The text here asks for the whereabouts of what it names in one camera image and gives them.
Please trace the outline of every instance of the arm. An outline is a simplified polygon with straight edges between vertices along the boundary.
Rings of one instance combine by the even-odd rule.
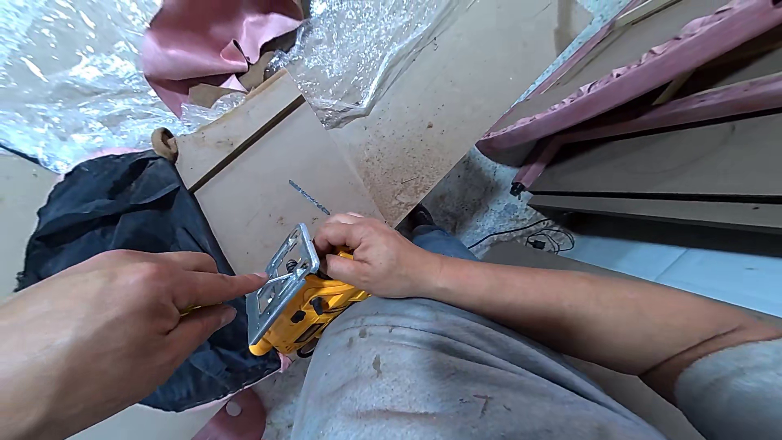
[[[65,438],[138,402],[264,282],[207,254],[110,251],[22,290],[0,306],[0,438]]]
[[[355,249],[328,255],[329,276],[372,294],[423,297],[485,316],[554,350],[640,376],[673,401],[679,374],[701,357],[782,337],[776,327],[658,284],[519,268],[424,251],[376,220],[338,215],[315,237]]]

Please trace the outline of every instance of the shoe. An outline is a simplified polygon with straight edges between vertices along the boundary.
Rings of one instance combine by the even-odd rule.
[[[410,217],[413,229],[420,225],[435,225],[435,219],[432,218],[432,214],[422,204],[415,205],[413,211],[410,211],[408,216]]]
[[[420,225],[434,225],[435,221],[432,214],[422,204],[417,204],[409,214],[399,223],[396,230],[404,238],[413,240],[413,229]]]

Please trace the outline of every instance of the bubble wrap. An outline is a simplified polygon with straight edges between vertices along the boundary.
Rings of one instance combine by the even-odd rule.
[[[326,127],[372,105],[467,0],[313,0],[287,67]],[[147,149],[158,127],[195,130],[238,105],[188,106],[179,121],[141,72],[160,0],[0,2],[0,143],[67,172],[111,149]]]
[[[326,128],[369,114],[415,54],[471,4],[468,0],[312,0],[296,44],[278,52]]]

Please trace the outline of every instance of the finger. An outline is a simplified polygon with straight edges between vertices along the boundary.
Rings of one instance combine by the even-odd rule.
[[[173,263],[190,272],[217,273],[217,263],[209,254],[203,252],[163,252],[152,254],[158,261]]]
[[[235,317],[236,309],[230,305],[197,308],[183,316],[167,337],[172,350],[177,353],[178,362],[184,362],[212,333],[233,321]]]
[[[63,272],[75,275],[101,269],[112,269],[120,265],[146,262],[173,264],[190,272],[217,273],[217,264],[214,262],[214,258],[203,252],[163,252],[162,254],[151,254],[149,252],[125,249],[102,252],[82,263],[71,266]]]
[[[361,244],[361,228],[348,223],[326,223],[317,230],[312,241],[320,255],[330,253],[335,246],[356,249]]]
[[[347,214],[334,214],[326,220],[326,223],[345,223],[347,225],[353,225],[360,222],[362,218],[364,217],[352,212]]]
[[[249,274],[230,276],[222,273],[183,272],[183,279],[172,292],[177,310],[192,305],[215,305],[246,295],[263,286],[269,277]]]
[[[326,275],[361,289],[364,288],[362,280],[365,266],[366,263],[361,261],[354,261],[334,254],[326,255]]]

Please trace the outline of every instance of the black cloth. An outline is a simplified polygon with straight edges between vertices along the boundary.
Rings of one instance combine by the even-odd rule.
[[[112,155],[79,164],[49,194],[27,244],[17,290],[103,251],[206,252],[233,275],[214,235],[174,166],[154,152]],[[280,367],[277,352],[247,348],[244,298],[229,301],[234,321],[198,347],[142,404],[182,411],[212,402]]]

